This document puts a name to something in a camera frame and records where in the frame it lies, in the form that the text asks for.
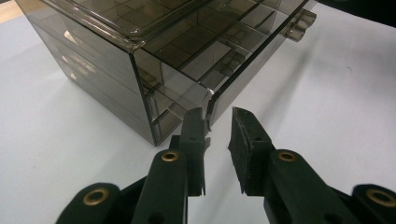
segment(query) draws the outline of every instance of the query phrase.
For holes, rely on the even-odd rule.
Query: white table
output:
[[[286,41],[232,106],[252,111],[277,148],[300,153],[350,193],[396,191],[396,29],[317,4],[315,24]],[[241,195],[227,150],[231,108],[212,127],[206,196],[189,223],[268,223]],[[121,189],[147,174],[155,148],[69,81],[29,22],[0,24],[0,223],[54,223],[95,182]]]

